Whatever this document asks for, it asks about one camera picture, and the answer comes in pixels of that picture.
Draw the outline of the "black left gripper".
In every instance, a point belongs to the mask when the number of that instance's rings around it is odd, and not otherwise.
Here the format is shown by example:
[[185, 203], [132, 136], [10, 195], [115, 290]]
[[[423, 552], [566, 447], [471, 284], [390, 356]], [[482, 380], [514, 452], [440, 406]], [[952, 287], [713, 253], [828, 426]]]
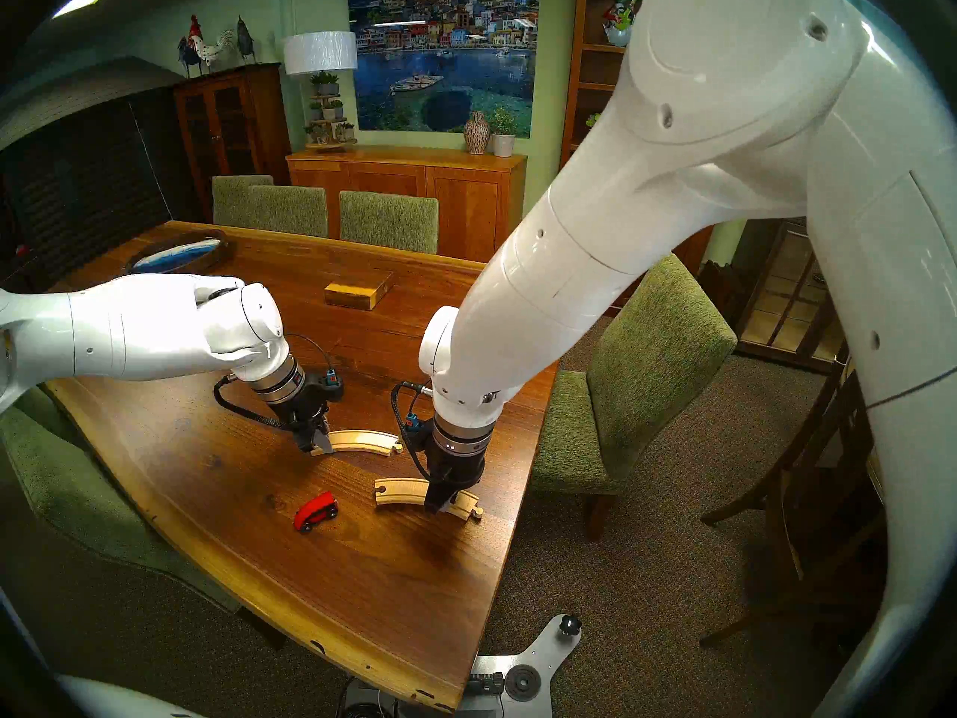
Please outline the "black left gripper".
[[281, 402], [281, 420], [297, 447], [308, 455], [334, 453], [326, 420], [328, 391], [324, 378], [305, 378], [299, 391]]

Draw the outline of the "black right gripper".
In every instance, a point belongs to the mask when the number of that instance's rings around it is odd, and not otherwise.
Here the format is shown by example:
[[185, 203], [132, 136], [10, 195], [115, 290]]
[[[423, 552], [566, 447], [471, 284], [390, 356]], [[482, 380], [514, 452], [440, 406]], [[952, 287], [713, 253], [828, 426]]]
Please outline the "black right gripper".
[[477, 484], [485, 465], [489, 433], [460, 438], [448, 434], [443, 427], [434, 427], [424, 444], [429, 485], [425, 510], [437, 514], [446, 508], [451, 515], [461, 515], [458, 492]]

